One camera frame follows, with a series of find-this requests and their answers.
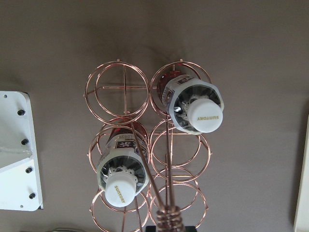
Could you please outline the cream rabbit tray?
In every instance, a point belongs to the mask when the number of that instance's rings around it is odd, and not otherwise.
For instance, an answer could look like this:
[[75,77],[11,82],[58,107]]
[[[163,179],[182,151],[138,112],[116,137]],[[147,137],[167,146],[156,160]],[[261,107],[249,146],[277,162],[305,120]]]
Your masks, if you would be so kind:
[[294,219],[294,232],[309,231],[309,120],[307,120],[301,177]]

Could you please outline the copper wire bottle basket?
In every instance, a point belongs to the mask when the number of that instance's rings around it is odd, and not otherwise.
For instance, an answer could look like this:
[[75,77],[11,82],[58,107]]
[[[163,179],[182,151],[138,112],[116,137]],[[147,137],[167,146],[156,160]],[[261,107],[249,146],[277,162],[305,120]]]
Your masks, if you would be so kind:
[[175,186],[186,186],[192,188],[195,196],[200,196],[203,203],[207,203],[204,193],[201,191],[198,183],[198,175],[192,174],[186,168],[185,163],[172,164],[172,146],[173,137],[176,135],[174,128],[170,126],[167,119],[162,122],[166,129],[160,133],[152,131],[148,133],[145,127],[139,122],[139,118],[144,114],[149,104],[152,103],[151,89],[152,83],[148,81],[146,75],[135,65],[122,62],[120,60],[111,61],[98,66],[88,77],[88,82],[92,80],[99,81],[101,76],[110,68],[122,66],[123,70],[134,70],[144,82],[146,98],[141,107],[130,113],[113,114],[111,120],[105,120],[100,117],[103,123],[100,131],[92,140],[87,156],[90,158],[92,152],[97,150],[102,155],[102,149],[106,145],[113,128],[121,127],[133,131],[141,155],[143,165],[149,178],[147,186],[135,196],[132,203],[135,207],[131,210],[128,206],[114,207],[110,205],[106,198],[104,190],[98,190],[92,199],[89,211],[94,213],[94,207],[97,200],[112,211],[126,215],[128,213],[138,213],[141,208],[147,208],[147,214],[144,220],[139,220],[137,231],[142,232],[195,232],[198,226],[186,226],[183,224],[182,211],[184,208],[178,207],[174,202],[173,188]]

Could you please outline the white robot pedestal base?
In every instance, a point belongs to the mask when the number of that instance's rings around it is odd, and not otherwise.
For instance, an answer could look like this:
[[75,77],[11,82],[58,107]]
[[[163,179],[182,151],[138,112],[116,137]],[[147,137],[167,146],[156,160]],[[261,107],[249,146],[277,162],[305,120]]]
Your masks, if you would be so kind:
[[0,207],[43,209],[31,102],[20,91],[0,92]]

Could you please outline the tea bottle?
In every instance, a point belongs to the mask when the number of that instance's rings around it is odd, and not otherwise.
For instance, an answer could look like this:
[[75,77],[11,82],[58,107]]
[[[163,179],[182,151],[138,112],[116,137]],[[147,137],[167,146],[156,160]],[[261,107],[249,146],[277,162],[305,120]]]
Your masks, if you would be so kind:
[[218,88],[197,77],[181,71],[165,73],[157,83],[157,94],[180,131],[210,133],[223,121],[224,103]]
[[112,129],[102,149],[97,179],[107,202],[114,207],[130,205],[147,186],[149,178],[132,130]]

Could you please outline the bamboo cutting board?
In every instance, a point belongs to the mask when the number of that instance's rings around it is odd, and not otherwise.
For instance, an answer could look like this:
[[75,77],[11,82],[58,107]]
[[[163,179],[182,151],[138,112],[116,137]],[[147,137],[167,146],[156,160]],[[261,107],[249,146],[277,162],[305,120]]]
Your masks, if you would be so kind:
[[55,228],[50,230],[50,232],[83,232],[83,231],[75,228]]

